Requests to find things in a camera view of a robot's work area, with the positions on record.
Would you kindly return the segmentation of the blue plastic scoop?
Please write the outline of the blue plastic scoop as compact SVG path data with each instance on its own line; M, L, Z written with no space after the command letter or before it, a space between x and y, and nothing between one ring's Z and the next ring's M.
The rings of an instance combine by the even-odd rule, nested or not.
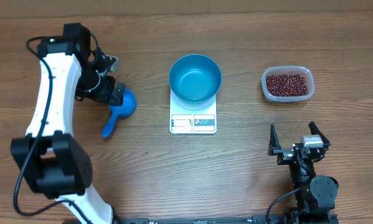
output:
M130 89L125 89L123 95L123 104L121 106L110 105L111 116L102 130L102 136L108 138L111 136L118 118L131 116L136 110L136 96Z

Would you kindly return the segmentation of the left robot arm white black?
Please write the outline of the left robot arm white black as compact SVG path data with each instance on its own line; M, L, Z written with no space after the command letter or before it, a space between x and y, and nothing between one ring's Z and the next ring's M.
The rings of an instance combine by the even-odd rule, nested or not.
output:
M112 115L103 130L108 137L117 118L135 111L135 95L112 76L118 59L104 54L80 23L65 24L61 35L40 36L37 43L32 50L40 63L36 107L25 136L10 147L20 170L17 179L52 206L66 206L80 223L119 223L93 186L90 157L73 136L73 106L86 98L108 105Z

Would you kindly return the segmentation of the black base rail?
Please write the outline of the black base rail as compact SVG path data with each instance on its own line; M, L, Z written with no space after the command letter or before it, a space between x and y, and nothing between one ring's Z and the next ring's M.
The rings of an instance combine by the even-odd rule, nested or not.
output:
M319 219L318 221L302 221L294 222L284 215L269 215L270 223L284 224L284 223L330 223L338 224L337 215L331 215L329 221ZM118 223L121 224L264 224L267 223L265 215L253 215L248 218L187 218L187 219L161 219L152 220L147 218L120 218Z

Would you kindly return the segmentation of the clear plastic container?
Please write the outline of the clear plastic container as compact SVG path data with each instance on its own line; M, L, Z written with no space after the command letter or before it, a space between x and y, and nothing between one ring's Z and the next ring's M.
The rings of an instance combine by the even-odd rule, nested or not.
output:
M302 66L270 67L262 75L262 90L269 102L304 101L315 91L313 75Z

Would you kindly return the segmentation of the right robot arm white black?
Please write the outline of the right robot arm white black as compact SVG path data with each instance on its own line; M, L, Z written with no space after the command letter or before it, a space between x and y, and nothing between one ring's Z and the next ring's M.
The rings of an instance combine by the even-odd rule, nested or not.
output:
M331 145L326 136L312 121L308 124L311 134L301 137L301 142L291 148L280 145L275 125L270 126L268 155L276 156L279 166L287 165L290 170L293 190L274 200L265 214L266 223L337 223L337 217L330 211L335 209L335 199L339 184L333 177L318 175L314 163L324 159ZM295 197L295 208L289 208L284 214L271 217L274 205Z

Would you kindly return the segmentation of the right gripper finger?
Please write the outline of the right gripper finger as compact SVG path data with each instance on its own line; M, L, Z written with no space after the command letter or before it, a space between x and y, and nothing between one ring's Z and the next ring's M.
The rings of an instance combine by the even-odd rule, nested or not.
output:
M330 141L327 139L327 137L319 130L319 128L317 127L317 125L315 124L314 121L311 121L309 124L309 129L310 129L310 132L312 135L319 135L322 142L323 142L323 147L324 148L328 148L331 143Z
M278 136L276 133L275 125L271 124L270 126L270 142L268 145L268 155L277 155L281 151L281 145L278 140Z

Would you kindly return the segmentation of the red adzuki beans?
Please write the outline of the red adzuki beans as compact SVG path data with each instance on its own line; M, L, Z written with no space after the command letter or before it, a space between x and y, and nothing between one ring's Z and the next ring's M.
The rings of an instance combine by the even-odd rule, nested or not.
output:
M270 75L265 78L267 90L273 96L305 96L308 94L306 80L300 74Z

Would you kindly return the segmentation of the white digital kitchen scale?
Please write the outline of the white digital kitchen scale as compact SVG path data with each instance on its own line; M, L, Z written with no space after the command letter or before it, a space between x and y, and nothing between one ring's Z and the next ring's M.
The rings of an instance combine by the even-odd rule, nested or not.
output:
M169 109L171 134L215 134L217 132L217 102L214 95L201 104L182 101L171 91Z

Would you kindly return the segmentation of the teal blue bowl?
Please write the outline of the teal blue bowl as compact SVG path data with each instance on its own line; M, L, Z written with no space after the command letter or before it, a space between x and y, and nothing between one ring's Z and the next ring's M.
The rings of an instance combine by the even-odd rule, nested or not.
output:
M201 54L185 55L176 60L168 78L172 92L190 104L209 101L222 85L222 71L218 64Z

